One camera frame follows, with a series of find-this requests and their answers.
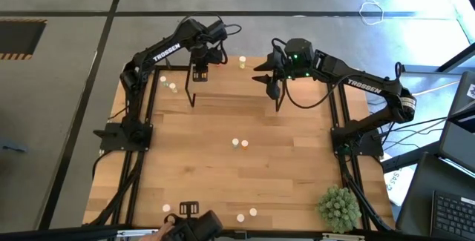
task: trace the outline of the black metal frame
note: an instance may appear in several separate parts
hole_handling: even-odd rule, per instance
[[[400,168],[414,165],[420,161],[425,152],[440,157],[440,141],[436,141],[402,155],[386,159],[385,161],[381,162],[383,172],[386,174],[391,171],[397,171]]]
[[[404,65],[402,71],[405,73],[426,73],[426,74],[463,74],[465,71],[475,72],[475,67],[459,67],[461,64],[475,56],[475,43],[465,48],[462,52],[444,63],[442,66],[422,66]]]
[[[154,100],[157,92],[157,84],[158,84],[158,77],[160,76],[160,71],[161,70],[170,70],[170,71],[185,71],[187,70],[187,77],[186,77],[186,92],[190,101],[190,104],[194,106],[194,101],[196,95],[193,94],[193,97],[190,97],[190,94],[188,92],[188,85],[189,85],[189,75],[190,75],[190,70],[191,70],[191,65],[188,67],[185,66],[180,66],[180,67],[166,67],[166,66],[156,66],[155,71],[154,71],[154,80],[153,84],[151,86],[151,93],[148,99],[148,106],[147,106],[147,114],[145,115],[145,121],[150,122],[151,121],[151,115],[153,111],[153,105],[154,105]],[[335,85],[330,85],[327,84],[327,90],[330,91],[333,86]],[[285,90],[282,93],[282,97],[278,100],[275,101],[276,107],[280,107],[282,104],[282,101],[284,99],[284,93]],[[350,121],[350,112],[348,109],[348,104],[347,104],[347,98],[346,98],[346,93],[344,91],[344,86],[339,85],[338,86],[338,92],[339,92],[339,97],[341,101],[341,109],[343,110],[343,117],[345,122]],[[338,121],[338,110],[336,107],[336,102],[335,102],[335,95],[332,93],[329,96],[330,98],[330,109],[331,109],[331,114],[332,114],[332,125],[333,127],[338,127],[339,126],[339,121]],[[139,156],[143,157],[145,154],[145,151],[139,151]],[[344,155],[335,155],[337,158],[337,161],[340,162],[341,160],[344,161]],[[359,164],[358,164],[358,159],[357,155],[353,155],[350,158],[352,167],[353,167],[353,176],[355,177],[355,182],[356,186],[363,192],[363,184],[361,181],[361,172],[359,169]],[[126,173],[126,171],[129,169],[128,166],[130,166],[131,163],[131,156],[129,158],[124,159],[124,165],[122,167],[122,174]],[[347,179],[344,178],[345,170],[341,169],[341,182],[343,186],[348,186],[347,184]],[[132,190],[131,190],[131,195],[128,203],[128,210],[127,210],[127,216],[126,216],[126,225],[132,225],[132,220],[133,220],[133,215],[134,215],[134,207],[135,207],[135,202],[137,199],[137,193],[138,193],[138,185],[140,182],[140,174],[137,177],[137,179],[134,181],[134,184],[132,185]],[[358,232],[358,234],[363,234],[363,235],[371,235],[374,234],[374,232],[371,231],[371,225],[370,225],[370,220],[368,218],[368,215],[365,212],[365,209],[362,207],[362,203],[360,202],[360,210],[362,213],[362,223],[363,223],[363,230],[354,230],[351,232],[351,234],[355,234],[354,232]],[[328,233],[325,233],[323,231],[223,231],[220,234],[220,237],[231,237],[234,239],[242,240],[242,239],[247,239],[250,237],[288,237],[288,238],[310,238],[314,240],[320,240],[324,237],[328,237]],[[403,236],[400,233],[393,232],[389,233],[388,237],[391,238],[396,238],[396,237],[401,237]]]
[[[160,71],[161,70],[187,71],[188,73],[186,75],[185,89],[186,89],[186,94],[188,96],[190,105],[192,107],[194,107],[194,103],[195,103],[195,100],[196,100],[196,94],[193,93],[193,97],[191,97],[190,93],[189,93],[189,90],[188,90],[189,78],[190,78],[190,72],[191,72],[191,63],[188,66],[171,66],[171,67],[155,66],[154,77],[153,77],[153,82],[152,82],[152,86],[151,86],[151,92],[150,92],[150,95],[148,97],[147,111],[146,111],[146,115],[145,115],[145,122],[147,122],[147,123],[151,123],[151,116],[152,116],[152,113],[153,113],[155,96],[157,95],[158,77],[160,76]],[[330,91],[332,89],[332,86],[335,86],[335,85],[327,84],[328,91]],[[347,98],[346,98],[346,93],[344,91],[344,86],[343,85],[338,86],[338,92],[339,92],[339,96],[340,96],[341,109],[343,110],[344,121],[349,122],[350,112],[348,110]],[[276,105],[277,110],[281,106],[282,101],[284,100],[284,97],[285,97],[285,90],[283,90],[283,93],[282,93],[282,96],[280,97],[280,99],[275,100],[275,105]],[[332,113],[333,127],[338,127],[338,125],[339,125],[339,123],[338,123],[338,110],[336,108],[335,95],[333,93],[330,94],[330,108],[331,108],[331,113]],[[122,173],[121,173],[121,179],[120,179],[119,186],[121,186],[123,184],[123,180],[127,177],[126,174],[129,172],[130,165],[131,165],[131,160],[132,160],[132,156],[131,156],[132,153],[133,153],[132,151],[127,151],[126,152],[126,155],[125,155],[125,158],[124,158],[124,163],[123,163],[123,166],[122,166]],[[139,166],[139,175],[137,176],[136,180],[134,181],[134,183],[131,186],[131,194],[130,194],[130,199],[129,199],[129,202],[128,202],[127,215],[126,215],[126,219],[125,219],[125,224],[126,225],[131,225],[132,221],[133,221],[135,202],[136,202],[136,199],[137,199],[138,187],[139,187],[139,182],[140,182],[140,172],[142,171],[143,157],[145,156],[145,151],[138,151],[138,156],[142,157],[142,159],[140,160],[141,164]],[[351,161],[351,164],[352,164],[352,167],[353,167],[353,175],[355,177],[356,184],[361,189],[361,191],[363,191],[363,184],[362,184],[362,181],[361,181],[361,172],[360,172],[360,169],[359,169],[359,163],[358,163],[357,156],[356,155],[352,156],[350,161]],[[344,186],[347,186],[346,180],[344,178],[343,170],[341,170],[341,181],[342,181],[342,184]],[[117,209],[114,211],[112,224],[118,223],[119,214],[120,214],[120,207],[121,207],[121,205],[119,205],[117,207]],[[360,203],[360,210],[361,210],[361,213],[363,214],[363,216],[362,216],[363,229],[364,230],[370,230],[370,220],[369,220],[368,215],[366,214],[365,210],[362,208],[361,203]],[[232,235],[234,235],[236,237],[247,237],[248,236],[247,231],[225,231],[225,232],[233,233]],[[313,239],[321,238],[322,235],[324,234],[324,232],[313,232],[313,231],[312,232],[276,231],[275,233],[274,232],[269,232],[269,231],[253,231],[252,233],[254,234],[253,236],[259,236],[259,237],[265,237],[265,234],[271,233],[267,237],[294,236],[294,237],[313,238]]]
[[[344,85],[343,84],[338,85],[338,92],[339,92],[339,95],[340,95],[340,103],[341,103],[341,109],[343,110],[344,122],[347,123],[347,122],[350,121],[350,111],[348,110],[347,95],[344,91]],[[351,158],[351,160],[350,160],[351,161],[351,167],[353,168],[353,176],[355,177],[355,182],[356,182],[357,186],[360,187],[361,192],[364,193],[363,181],[361,180],[361,172],[359,170],[358,156],[357,155],[351,155],[350,158]],[[361,204],[361,202],[359,203],[359,209],[360,209],[361,214],[362,214],[361,221],[363,222],[363,229],[364,230],[370,230],[371,229],[370,219],[368,218],[368,215],[366,214],[366,211],[363,209],[363,205]]]

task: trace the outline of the concrete floor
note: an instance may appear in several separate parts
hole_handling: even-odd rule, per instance
[[[393,66],[441,65],[468,46],[451,0],[377,0],[385,11],[413,11],[417,17],[386,19],[365,26],[353,18],[223,17],[243,31],[225,42],[230,55],[265,56],[273,37],[303,37],[352,67],[394,77]],[[107,11],[112,0],[0,0],[2,12],[14,10]],[[362,0],[120,0],[118,11],[358,11]],[[29,147],[25,154],[0,151],[0,232],[34,229],[76,110],[105,17],[48,17],[48,25],[30,61],[0,62],[0,136]],[[168,36],[181,17],[115,18],[85,112],[71,165],[58,201],[52,227],[78,226],[86,206],[91,167],[99,138],[110,113],[122,66],[137,52]],[[198,18],[204,24],[213,18]],[[180,51],[171,63],[185,65]],[[413,92],[451,82],[458,76],[409,76],[403,82]],[[420,96],[415,122],[447,114],[456,85]],[[368,96],[369,101],[380,101]],[[382,106],[370,106],[377,110]],[[405,136],[395,133],[391,140]],[[436,140],[439,133],[408,142]],[[388,153],[412,150],[396,146]]]

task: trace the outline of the desk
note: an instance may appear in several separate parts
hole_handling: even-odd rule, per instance
[[[475,73],[467,72],[462,75],[449,115],[473,101],[471,97],[467,96],[467,92],[474,82]],[[474,178],[437,159],[437,157],[448,158],[468,170],[473,170],[475,166],[474,145],[475,141],[471,133],[447,122],[440,141],[397,157],[396,161],[399,161],[399,164],[392,166],[389,171],[418,163],[401,207],[397,221],[398,229],[403,230],[406,234],[429,236],[434,191],[475,197]]]
[[[314,209],[328,187],[341,185],[330,138],[330,105],[302,110],[285,99],[276,113],[265,85],[251,80],[257,75],[253,67],[264,61],[248,58],[244,70],[237,57],[230,57],[227,65],[209,65],[208,82],[190,82],[190,92],[197,94],[194,108],[184,90],[186,72],[160,71],[177,84],[178,93],[163,85],[157,89],[154,132],[145,154],[134,226],[160,226],[166,217],[164,204],[178,213],[180,202],[198,201],[200,211],[212,209],[226,230],[328,231]],[[299,79],[289,82],[289,90],[296,101],[309,105],[327,93],[327,86]],[[351,118],[368,116],[364,92],[346,92]],[[124,105],[119,86],[111,114]],[[234,149],[233,138],[248,140],[249,148]],[[381,166],[371,157],[359,159],[364,192],[393,227]],[[115,194],[123,160],[123,152],[113,152],[98,164],[84,223],[95,219]],[[127,203],[126,196],[120,222]],[[257,208],[256,217],[249,216],[250,208]],[[238,214],[246,215],[243,223],[237,222]]]

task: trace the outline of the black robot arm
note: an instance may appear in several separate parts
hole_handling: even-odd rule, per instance
[[[377,131],[378,127],[390,122],[409,122],[414,117],[416,99],[399,81],[401,64],[396,63],[396,78],[381,78],[349,67],[345,62],[320,50],[313,50],[305,39],[290,39],[282,50],[275,45],[267,56],[267,61],[255,68],[256,71],[272,71],[272,76],[256,76],[254,80],[267,85],[266,92],[271,99],[278,99],[281,90],[278,81],[312,77],[313,80],[338,85],[346,85],[384,97],[387,106],[360,120],[347,122],[344,128],[332,131],[334,145],[348,145],[349,141],[360,139],[366,133]]]
[[[285,44],[285,48],[282,50],[275,45],[275,41]],[[265,76],[253,77],[253,79],[265,83],[267,95],[275,101],[281,95],[278,81],[282,81],[284,86],[281,100],[287,93],[290,101],[300,108],[313,108],[321,104],[341,83],[375,93],[386,99],[387,106],[384,109],[359,121],[350,120],[345,123],[344,127],[331,128],[330,132],[333,150],[338,155],[338,163],[344,181],[355,193],[362,208],[369,214],[377,229],[390,231],[390,227],[374,211],[363,191],[352,178],[345,156],[382,156],[381,139],[380,137],[373,138],[373,136],[377,136],[377,128],[390,122],[404,123],[413,119],[416,99],[408,89],[402,87],[399,81],[401,64],[396,63],[396,78],[390,80],[388,77],[380,78],[348,67],[343,61],[334,56],[320,50],[313,50],[312,44],[305,39],[291,39],[287,43],[279,39],[273,39],[272,45],[274,50],[267,56],[267,61],[255,68],[256,71],[272,71],[272,76],[266,74]],[[321,101],[308,107],[296,104],[286,87],[288,79],[305,77],[312,77],[314,81],[318,80],[332,85],[332,90]]]
[[[220,19],[206,27],[189,17],[178,24],[169,37],[136,53],[120,74],[120,82],[125,91],[125,116],[120,124],[108,123],[103,131],[94,131],[102,138],[101,149],[144,151],[148,148],[152,125],[142,123],[139,118],[145,85],[156,63],[178,50],[185,48],[191,52],[190,65],[193,66],[193,81],[208,80],[208,63],[225,64],[227,55],[223,41],[227,38],[226,26]]]

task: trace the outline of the wooden table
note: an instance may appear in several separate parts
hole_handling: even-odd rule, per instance
[[[163,85],[157,89],[154,132],[145,154],[135,226],[161,226],[164,204],[178,213],[180,202],[199,201],[200,211],[212,209],[225,229],[328,230],[315,204],[328,187],[341,185],[330,138],[330,104],[326,101],[302,110],[286,97],[275,112],[265,85],[251,80],[260,75],[252,68],[265,60],[248,58],[244,70],[238,67],[237,57],[231,57],[227,65],[209,65],[208,82],[190,82],[190,91],[197,94],[194,108],[184,90],[186,72],[160,72],[177,84],[178,93]],[[148,101],[150,84],[144,101]],[[289,91],[300,104],[310,105],[327,93],[327,86],[299,79],[289,82]],[[349,87],[346,92],[351,118],[368,116],[364,92]],[[119,86],[111,114],[124,105]],[[249,148],[234,149],[233,138],[248,140]],[[95,219],[115,194],[123,160],[124,152],[113,152],[98,164],[84,222]],[[368,156],[360,156],[359,163],[367,198],[394,227],[381,166]],[[126,196],[120,222],[125,220],[127,204]],[[249,216],[250,208],[257,208],[256,217]],[[238,214],[246,215],[243,223],[236,220]]]

